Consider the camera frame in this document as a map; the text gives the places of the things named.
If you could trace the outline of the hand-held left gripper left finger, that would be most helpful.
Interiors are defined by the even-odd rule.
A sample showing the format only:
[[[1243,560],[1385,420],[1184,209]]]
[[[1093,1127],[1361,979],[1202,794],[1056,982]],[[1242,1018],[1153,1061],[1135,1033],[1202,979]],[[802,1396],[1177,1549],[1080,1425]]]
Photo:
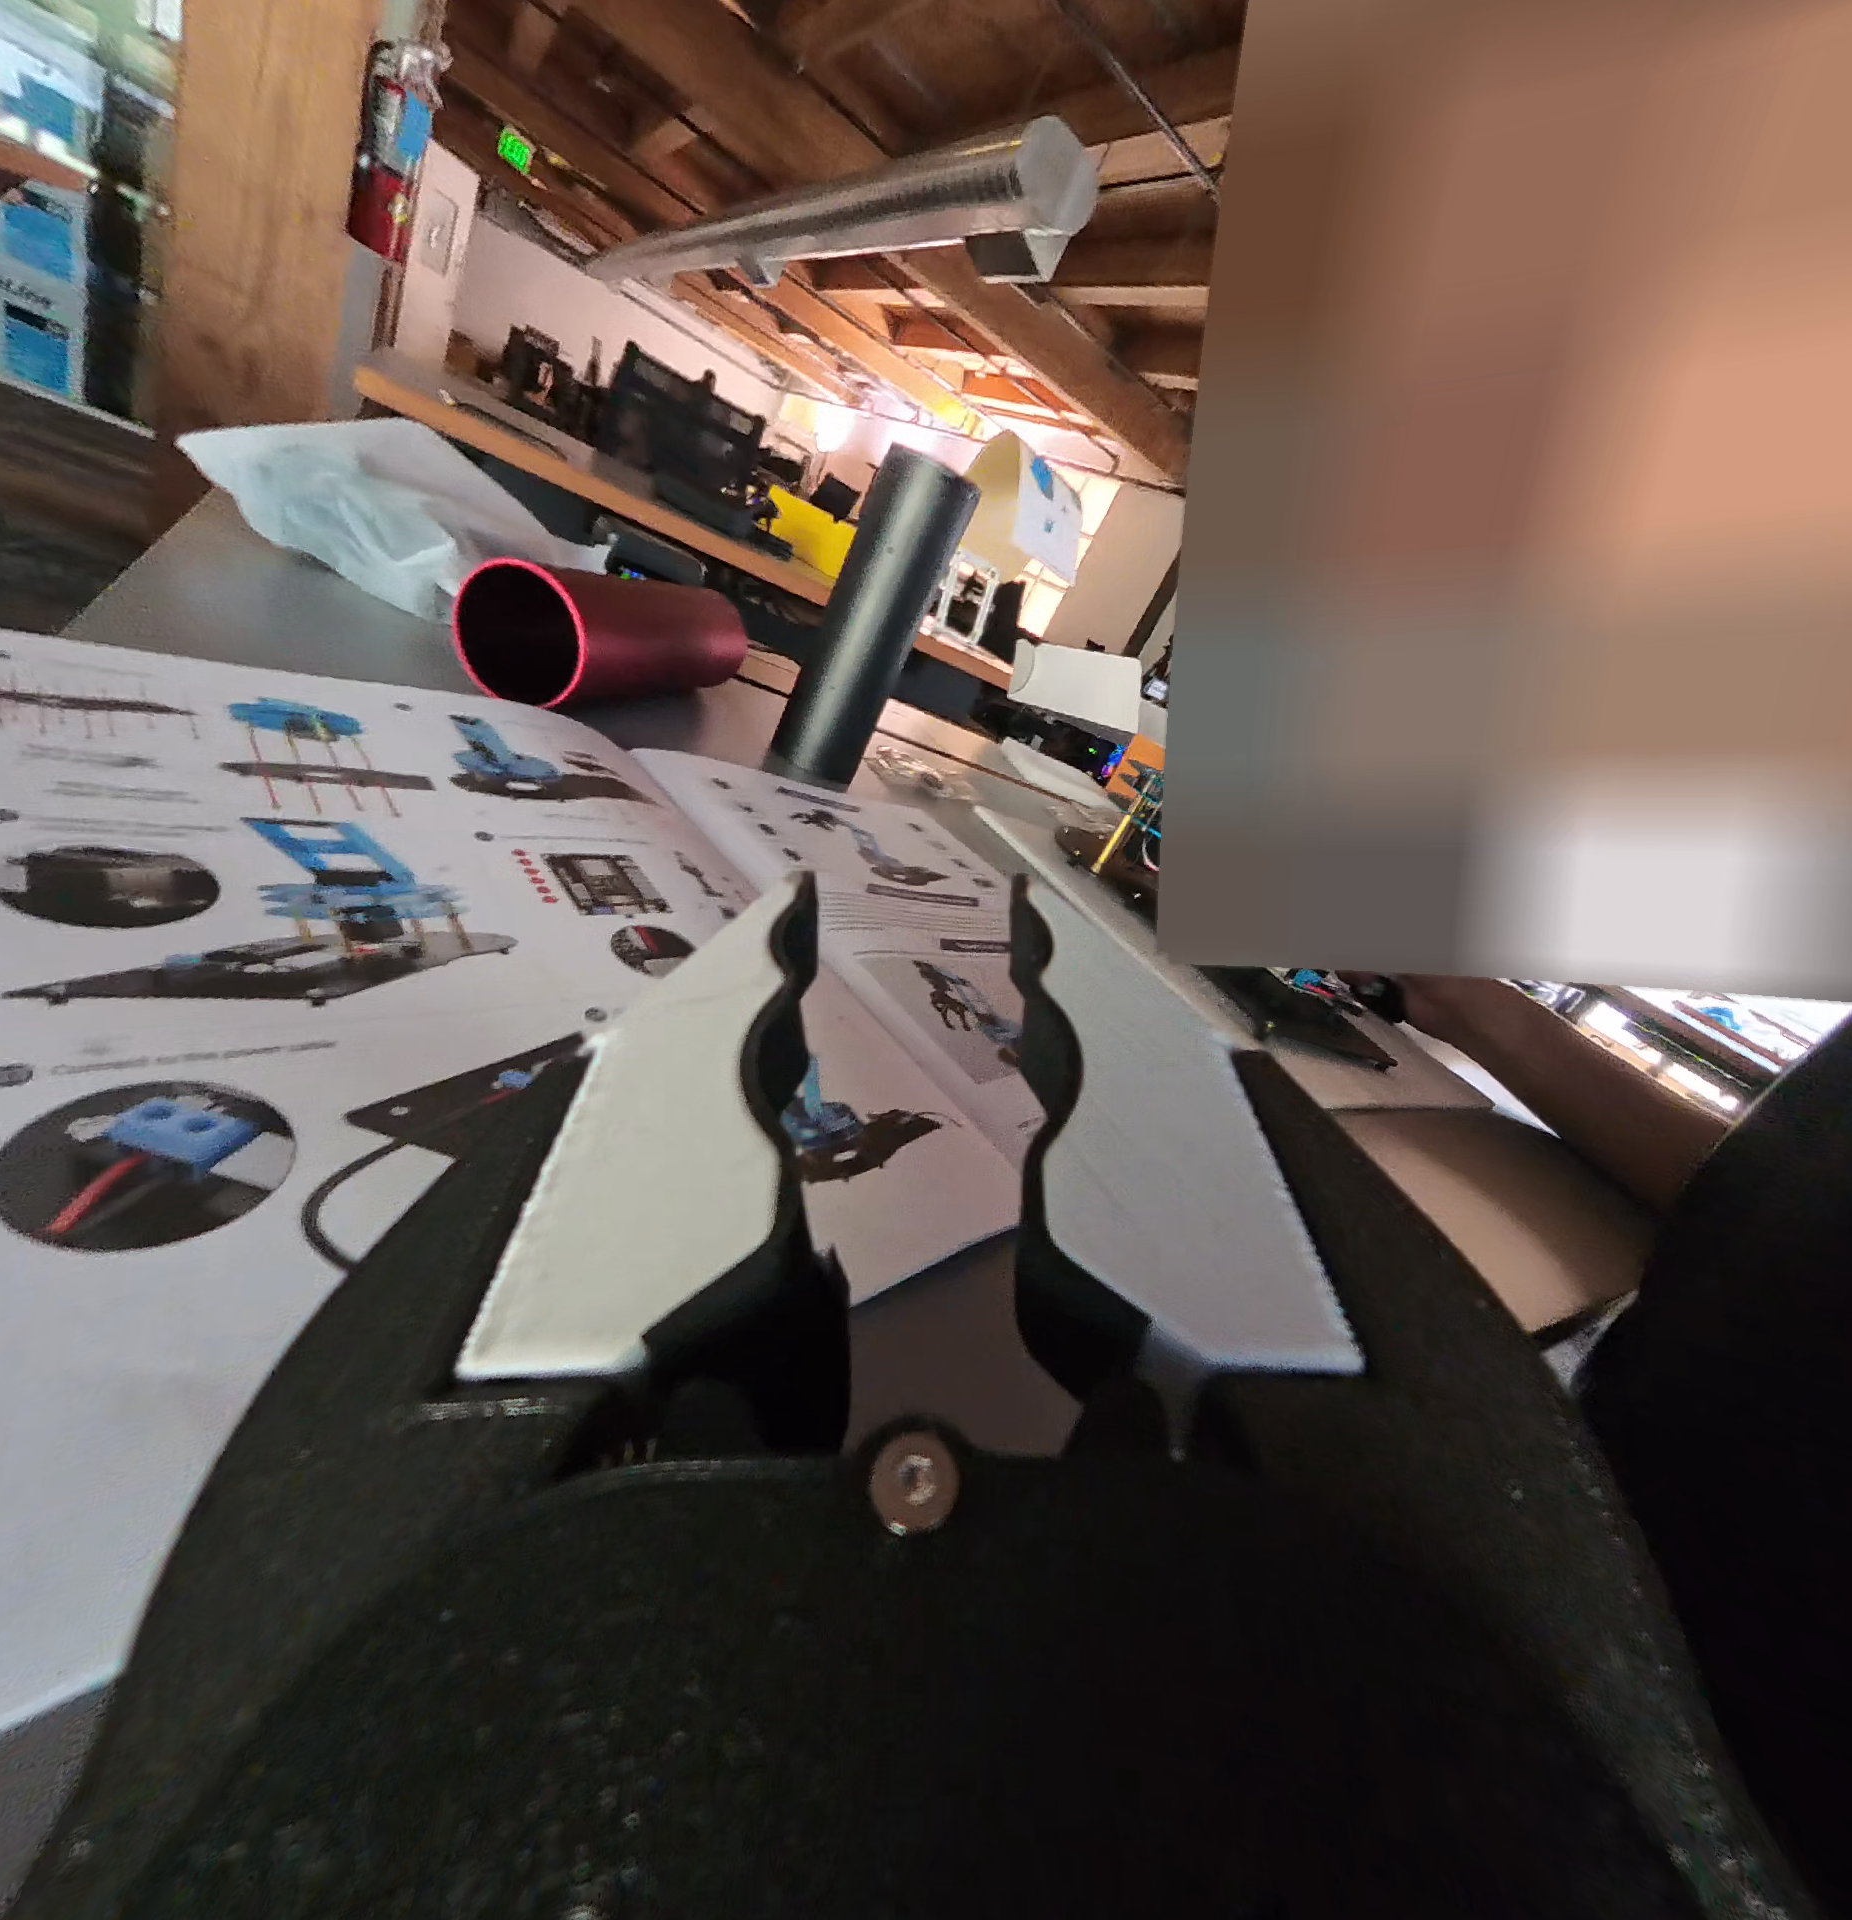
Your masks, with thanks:
[[[818,880],[792,870],[588,1042],[458,1349],[462,1384],[733,1392],[769,1453],[841,1451],[848,1295],[786,1110],[814,1065]]]

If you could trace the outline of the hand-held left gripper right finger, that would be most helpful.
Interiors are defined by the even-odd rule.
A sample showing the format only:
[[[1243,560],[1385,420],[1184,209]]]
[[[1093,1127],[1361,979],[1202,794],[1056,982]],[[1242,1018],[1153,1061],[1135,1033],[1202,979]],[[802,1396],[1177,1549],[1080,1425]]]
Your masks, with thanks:
[[[1078,1402],[1134,1384],[1181,1441],[1217,1379],[1358,1379],[1333,1283],[1237,1049],[1049,883],[1019,877],[1009,977],[1039,1106],[1013,1319]]]

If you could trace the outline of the blue toy robot arm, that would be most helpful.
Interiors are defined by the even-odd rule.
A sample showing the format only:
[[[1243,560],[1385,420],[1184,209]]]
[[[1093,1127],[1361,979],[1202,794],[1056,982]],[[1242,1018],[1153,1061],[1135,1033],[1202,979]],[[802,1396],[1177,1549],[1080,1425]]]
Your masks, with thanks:
[[[1163,777],[1156,758],[1114,755],[1102,781],[1109,825],[1063,826],[1064,861],[1149,927],[1158,921]],[[1291,1040],[1355,1067],[1392,1074],[1398,1058],[1378,1037],[1378,1012],[1332,972],[1202,967],[1202,979],[1245,1017],[1257,1040]]]

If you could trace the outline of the person's right forearm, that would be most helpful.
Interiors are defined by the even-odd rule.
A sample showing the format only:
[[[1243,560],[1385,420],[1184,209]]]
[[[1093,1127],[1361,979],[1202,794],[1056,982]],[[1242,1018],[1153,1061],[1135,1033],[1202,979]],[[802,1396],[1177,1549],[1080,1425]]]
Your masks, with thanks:
[[[1423,972],[1398,975],[1396,982],[1408,1024],[1486,1068],[1649,1212],[1672,1212],[1733,1128],[1513,982]]]

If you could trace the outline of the wood edged office desk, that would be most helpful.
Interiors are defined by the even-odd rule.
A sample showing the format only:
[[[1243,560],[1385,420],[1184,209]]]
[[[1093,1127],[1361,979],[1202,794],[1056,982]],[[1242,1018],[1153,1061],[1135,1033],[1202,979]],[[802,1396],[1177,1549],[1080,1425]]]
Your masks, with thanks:
[[[650,473],[539,420],[485,383],[418,361],[392,348],[364,356],[352,373],[366,408],[418,420],[471,454],[497,459],[599,516],[667,540],[706,564],[708,580],[740,596],[761,646],[802,656],[818,637],[834,584],[802,560],[771,556],[758,540],[699,522],[661,499]]]

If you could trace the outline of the white foam sheet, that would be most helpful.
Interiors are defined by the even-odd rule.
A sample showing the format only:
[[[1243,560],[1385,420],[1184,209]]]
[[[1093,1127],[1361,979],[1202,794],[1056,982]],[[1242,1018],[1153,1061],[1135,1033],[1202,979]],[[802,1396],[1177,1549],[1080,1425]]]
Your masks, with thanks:
[[[1114,1008],[1138,1018],[1166,1003],[1229,1046],[1267,1046],[1281,1067],[1471,1262],[1519,1324],[1552,1338],[1633,1292],[1649,1217],[1539,1127],[1484,1068],[1407,1023],[1355,1006],[1344,1024],[1392,1056],[1378,1067],[1311,1040],[1261,1040],[1249,1014],[1198,970],[1158,953],[1153,927],[1064,859],[1058,828],[979,809],[1017,873],[1043,883],[1097,936],[1093,965],[1118,967]]]

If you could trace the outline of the orange white cardboard box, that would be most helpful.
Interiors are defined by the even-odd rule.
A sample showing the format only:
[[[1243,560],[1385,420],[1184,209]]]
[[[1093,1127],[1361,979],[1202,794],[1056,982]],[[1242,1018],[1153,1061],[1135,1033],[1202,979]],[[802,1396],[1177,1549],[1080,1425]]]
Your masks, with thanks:
[[[1118,807],[1158,798],[1168,717],[1138,658],[1020,637],[1008,707],[1001,749],[1027,782],[1078,801],[1093,777]]]

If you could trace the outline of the open instruction booklet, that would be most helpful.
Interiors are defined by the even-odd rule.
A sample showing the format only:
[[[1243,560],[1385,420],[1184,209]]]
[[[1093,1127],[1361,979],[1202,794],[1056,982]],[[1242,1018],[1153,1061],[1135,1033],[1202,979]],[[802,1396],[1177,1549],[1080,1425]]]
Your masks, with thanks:
[[[571,717],[0,631],[0,1732],[96,1690],[217,1451],[491,1122],[811,870],[790,1130],[855,1304],[1019,1217],[1009,880]]]

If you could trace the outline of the red metal tube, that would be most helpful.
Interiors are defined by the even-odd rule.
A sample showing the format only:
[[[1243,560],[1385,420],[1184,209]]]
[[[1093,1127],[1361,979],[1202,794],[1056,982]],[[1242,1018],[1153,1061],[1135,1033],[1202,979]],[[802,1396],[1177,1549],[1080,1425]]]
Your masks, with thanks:
[[[450,631],[473,685],[539,709],[708,689],[750,653],[736,605],[711,589],[533,560],[475,567]]]

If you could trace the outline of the black tube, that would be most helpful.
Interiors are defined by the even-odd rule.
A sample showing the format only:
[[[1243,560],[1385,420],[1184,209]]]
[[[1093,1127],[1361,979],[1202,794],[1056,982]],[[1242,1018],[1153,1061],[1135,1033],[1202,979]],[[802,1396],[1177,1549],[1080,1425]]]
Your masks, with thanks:
[[[962,473],[889,450],[763,770],[834,788],[854,781],[976,506]]]

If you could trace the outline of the person's black top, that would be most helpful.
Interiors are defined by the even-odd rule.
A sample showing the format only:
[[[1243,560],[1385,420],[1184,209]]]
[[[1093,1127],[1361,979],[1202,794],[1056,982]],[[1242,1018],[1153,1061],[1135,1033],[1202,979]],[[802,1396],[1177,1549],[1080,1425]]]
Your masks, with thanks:
[[[1695,1169],[1579,1391],[1740,1776],[1852,1915],[1852,1017]]]

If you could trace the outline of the black gadget green lights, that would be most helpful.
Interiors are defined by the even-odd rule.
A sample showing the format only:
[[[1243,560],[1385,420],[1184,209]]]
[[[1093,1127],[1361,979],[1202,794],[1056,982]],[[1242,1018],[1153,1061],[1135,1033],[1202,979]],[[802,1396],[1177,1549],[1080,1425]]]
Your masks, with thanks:
[[[601,568],[622,580],[704,589],[708,564],[696,554],[618,516],[595,516],[593,547]]]

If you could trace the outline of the yellow storage bin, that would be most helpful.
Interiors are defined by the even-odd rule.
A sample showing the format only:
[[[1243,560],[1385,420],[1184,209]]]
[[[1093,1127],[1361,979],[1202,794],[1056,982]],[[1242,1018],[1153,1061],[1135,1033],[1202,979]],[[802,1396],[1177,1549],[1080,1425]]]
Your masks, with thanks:
[[[780,484],[766,490],[766,506],[764,532],[780,540],[798,564],[836,581],[858,529]]]

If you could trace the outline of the white plastic bag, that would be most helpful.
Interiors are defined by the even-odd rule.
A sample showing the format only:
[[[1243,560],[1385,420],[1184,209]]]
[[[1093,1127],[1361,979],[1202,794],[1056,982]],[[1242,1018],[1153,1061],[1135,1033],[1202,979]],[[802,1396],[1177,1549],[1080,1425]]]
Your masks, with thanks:
[[[475,564],[547,554],[503,487],[403,416],[214,427],[174,446],[260,537],[429,621],[447,620]]]

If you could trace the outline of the red fire extinguisher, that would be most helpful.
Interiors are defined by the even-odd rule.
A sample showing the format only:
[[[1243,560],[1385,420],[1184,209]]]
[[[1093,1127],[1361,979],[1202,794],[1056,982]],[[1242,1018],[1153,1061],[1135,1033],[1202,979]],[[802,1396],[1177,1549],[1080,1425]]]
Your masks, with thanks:
[[[406,38],[375,41],[362,83],[346,230],[388,264],[406,260],[417,176],[429,143],[431,106],[414,76],[414,53]]]

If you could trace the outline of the wooden pillar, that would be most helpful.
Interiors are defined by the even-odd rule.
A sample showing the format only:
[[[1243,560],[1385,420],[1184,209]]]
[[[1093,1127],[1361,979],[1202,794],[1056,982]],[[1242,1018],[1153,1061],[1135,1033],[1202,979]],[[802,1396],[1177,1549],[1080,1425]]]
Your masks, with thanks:
[[[328,415],[375,3],[184,5],[151,333],[154,430]]]

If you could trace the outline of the stack of cardboard boxes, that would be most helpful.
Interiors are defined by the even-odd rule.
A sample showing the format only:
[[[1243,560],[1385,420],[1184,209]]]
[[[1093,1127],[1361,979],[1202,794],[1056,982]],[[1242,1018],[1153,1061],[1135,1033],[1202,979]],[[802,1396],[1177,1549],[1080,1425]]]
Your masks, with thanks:
[[[0,378],[82,405],[102,65],[34,5],[0,5]]]

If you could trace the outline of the silver air duct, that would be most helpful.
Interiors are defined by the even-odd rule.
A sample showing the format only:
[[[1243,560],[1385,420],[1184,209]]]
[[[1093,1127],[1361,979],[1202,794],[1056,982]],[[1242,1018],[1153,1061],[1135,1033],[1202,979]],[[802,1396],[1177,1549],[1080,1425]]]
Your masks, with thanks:
[[[601,284],[685,274],[778,284],[790,264],[957,249],[985,284],[1049,284],[1099,191],[1095,151],[1054,114],[653,232],[586,263]]]

